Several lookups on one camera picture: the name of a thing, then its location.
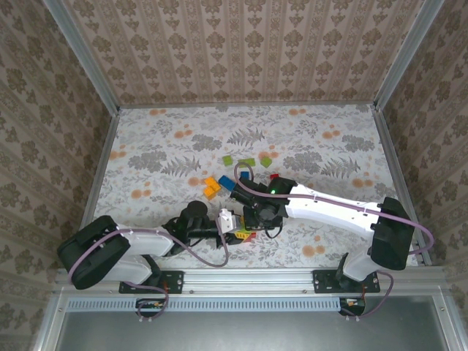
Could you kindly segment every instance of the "green block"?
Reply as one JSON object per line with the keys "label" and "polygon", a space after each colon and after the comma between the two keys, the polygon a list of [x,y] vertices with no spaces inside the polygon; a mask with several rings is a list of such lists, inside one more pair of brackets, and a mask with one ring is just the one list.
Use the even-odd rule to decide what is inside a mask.
{"label": "green block", "polygon": [[[239,159],[239,162],[245,162],[247,163],[250,167],[255,166],[255,160],[254,159]],[[247,167],[246,165],[240,165],[240,168],[245,168]]]}
{"label": "green block", "polygon": [[271,160],[270,157],[263,157],[261,160],[260,160],[260,164],[265,167],[265,168],[268,168],[270,167],[271,163],[273,163],[273,161]]}
{"label": "green block", "polygon": [[231,166],[233,164],[233,158],[230,155],[223,156],[222,161],[224,162],[224,166]]}

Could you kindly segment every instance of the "floral wallpaper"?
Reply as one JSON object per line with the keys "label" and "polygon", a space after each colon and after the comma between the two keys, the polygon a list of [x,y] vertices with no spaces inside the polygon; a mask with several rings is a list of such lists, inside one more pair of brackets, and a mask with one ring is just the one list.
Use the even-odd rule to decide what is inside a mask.
{"label": "floral wallpaper", "polygon": [[468,320],[468,2],[446,0],[384,114],[420,222]]}
{"label": "floral wallpaper", "polygon": [[121,105],[373,100],[423,0],[66,0]]}
{"label": "floral wallpaper", "polygon": [[28,350],[110,115],[41,1],[0,1],[0,350]]}
{"label": "floral wallpaper", "polygon": [[[268,184],[279,173],[320,192],[361,201],[395,197],[379,135],[368,105],[184,107],[121,110],[95,216],[111,215],[130,227],[158,227],[178,216],[192,200],[242,214],[223,190],[203,195],[204,178],[233,178],[234,161],[254,158],[255,180]],[[264,156],[273,163],[265,168]],[[230,246],[229,267],[337,266],[341,256],[362,244],[346,230],[286,219],[276,240],[263,232],[249,243]],[[224,252],[214,241],[195,250],[211,262]],[[186,252],[157,258],[164,268],[205,267]],[[412,257],[410,265],[416,265]]]}

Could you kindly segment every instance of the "patterned wall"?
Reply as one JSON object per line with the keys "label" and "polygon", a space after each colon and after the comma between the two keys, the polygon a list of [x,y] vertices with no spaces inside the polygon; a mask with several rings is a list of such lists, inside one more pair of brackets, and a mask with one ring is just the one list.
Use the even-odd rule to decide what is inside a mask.
{"label": "patterned wall", "polygon": [[0,350],[27,350],[110,116],[41,1],[0,1]]}
{"label": "patterned wall", "polygon": [[423,0],[66,0],[121,105],[373,100]]}
{"label": "patterned wall", "polygon": [[384,110],[421,223],[468,318],[468,1],[446,0]]}

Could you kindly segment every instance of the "blue block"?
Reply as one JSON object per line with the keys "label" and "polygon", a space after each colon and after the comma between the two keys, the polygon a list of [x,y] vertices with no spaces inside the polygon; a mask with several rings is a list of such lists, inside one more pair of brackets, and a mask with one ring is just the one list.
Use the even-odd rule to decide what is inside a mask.
{"label": "blue block", "polygon": [[248,170],[243,170],[241,172],[241,178],[250,179],[250,172]]}
{"label": "blue block", "polygon": [[218,183],[220,183],[224,188],[229,190],[230,192],[234,190],[235,182],[230,180],[227,176],[222,176]]}

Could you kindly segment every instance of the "patterned floor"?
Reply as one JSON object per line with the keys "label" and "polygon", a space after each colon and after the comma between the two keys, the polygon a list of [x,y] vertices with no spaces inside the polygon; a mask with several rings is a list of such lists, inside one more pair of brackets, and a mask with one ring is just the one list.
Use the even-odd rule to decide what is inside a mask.
{"label": "patterned floor", "polygon": [[[266,184],[270,174],[279,173],[353,200],[396,196],[367,105],[137,109],[120,112],[95,216],[157,227],[191,200],[205,202],[211,218],[221,207],[241,214],[225,190],[212,201],[203,196],[204,178],[233,178],[233,166],[222,163],[227,154],[234,160],[255,158],[255,177]],[[264,156],[273,160],[268,169],[260,165]],[[228,267],[337,266],[360,243],[336,227],[287,219],[276,240],[259,233],[251,243],[230,246]],[[211,262],[223,259],[213,241],[196,251]],[[164,268],[204,266],[186,252],[158,262]]]}

